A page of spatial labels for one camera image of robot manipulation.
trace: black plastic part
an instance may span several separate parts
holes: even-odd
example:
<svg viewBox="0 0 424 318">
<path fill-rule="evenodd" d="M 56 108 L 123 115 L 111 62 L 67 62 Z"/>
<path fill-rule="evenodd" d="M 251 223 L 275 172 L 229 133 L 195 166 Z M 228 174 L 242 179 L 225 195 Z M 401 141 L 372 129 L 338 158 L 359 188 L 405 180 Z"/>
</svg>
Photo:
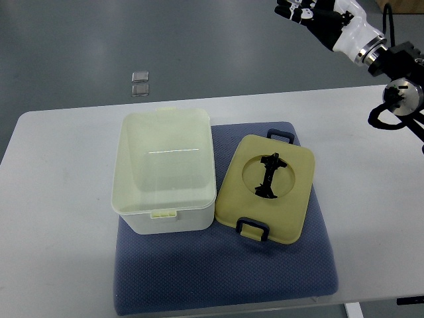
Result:
<svg viewBox="0 0 424 318">
<path fill-rule="evenodd" d="M 243 224 L 250 225 L 251 227 L 257 227 L 258 229 L 263 230 L 264 232 L 262 233 L 260 240 L 262 242 L 265 242 L 266 240 L 268 240 L 268 235 L 270 234 L 270 227 L 266 223 L 259 222 L 254 219 L 249 219 L 248 217 L 241 217 L 240 219 L 237 220 L 237 223 L 236 223 L 237 233 L 241 233 Z"/>
<path fill-rule="evenodd" d="M 294 134 L 292 134 L 291 132 L 279 131 L 278 129 L 271 128 L 266 133 L 266 138 L 271 139 L 271 136 L 273 136 L 273 135 L 280 136 L 280 137 L 283 137 L 283 138 L 287 138 L 289 140 L 289 144 L 294 143 Z"/>
<path fill-rule="evenodd" d="M 424 86 L 424 66 L 417 59 L 424 58 L 410 42 L 405 42 L 382 52 L 370 65 L 368 71 L 373 76 L 385 73 L 391 80 L 407 78 Z"/>
<path fill-rule="evenodd" d="M 287 167 L 287 164 L 279 159 L 280 155 L 276 152 L 271 156 L 263 156 L 260 159 L 260 162 L 265 164 L 265 176 L 264 176 L 264 182 L 260 184 L 260 186 L 255 188 L 255 193 L 259 197 L 264 197 L 265 199 L 275 199 L 277 198 L 276 195 L 274 195 L 274 192 L 272 192 L 271 189 L 271 183 L 272 178 L 274 177 L 274 172 L 279 167 Z"/>
<path fill-rule="evenodd" d="M 398 298 L 396 300 L 398 306 L 413 305 L 415 303 L 424 303 L 424 296 Z"/>
</svg>

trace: blue mat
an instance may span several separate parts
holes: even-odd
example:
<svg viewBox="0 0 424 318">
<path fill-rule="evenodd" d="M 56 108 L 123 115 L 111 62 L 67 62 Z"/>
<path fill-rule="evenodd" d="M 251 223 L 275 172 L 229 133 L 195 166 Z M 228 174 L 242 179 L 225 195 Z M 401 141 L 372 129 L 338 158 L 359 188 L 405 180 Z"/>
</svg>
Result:
<svg viewBox="0 0 424 318">
<path fill-rule="evenodd" d="M 212 127 L 218 190 L 241 139 L 266 136 L 270 128 L 295 134 L 290 123 Z M 299 145 L 297 137 L 294 144 Z M 331 295 L 337 289 L 313 187 L 302 234 L 291 245 L 257 242 L 216 221 L 202 231 L 138 235 L 119 218 L 114 283 L 119 315 Z"/>
</svg>

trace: translucent plastic box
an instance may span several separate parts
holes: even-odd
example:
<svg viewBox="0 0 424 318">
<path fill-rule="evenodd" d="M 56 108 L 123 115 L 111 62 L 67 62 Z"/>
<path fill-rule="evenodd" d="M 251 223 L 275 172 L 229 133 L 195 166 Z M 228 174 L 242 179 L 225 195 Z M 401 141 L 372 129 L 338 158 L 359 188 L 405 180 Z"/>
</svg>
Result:
<svg viewBox="0 0 424 318">
<path fill-rule="evenodd" d="M 112 206 L 136 233 L 206 229 L 216 195 L 206 111 L 159 109 L 125 117 Z"/>
</svg>

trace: box lid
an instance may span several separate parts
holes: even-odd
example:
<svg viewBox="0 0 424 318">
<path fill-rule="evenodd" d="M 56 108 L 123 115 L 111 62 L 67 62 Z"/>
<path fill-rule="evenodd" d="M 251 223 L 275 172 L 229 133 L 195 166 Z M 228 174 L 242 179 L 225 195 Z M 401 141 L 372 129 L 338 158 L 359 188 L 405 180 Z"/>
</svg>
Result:
<svg viewBox="0 0 424 318">
<path fill-rule="evenodd" d="M 270 160 L 279 162 L 280 167 L 274 170 L 267 194 L 265 164 Z M 301 234 L 314 169 L 315 159 L 309 149 L 248 135 L 238 145 L 225 175 L 215 218 L 224 225 L 239 227 L 246 237 L 261 240 L 269 229 L 268 239 L 291 244 Z"/>
</svg>

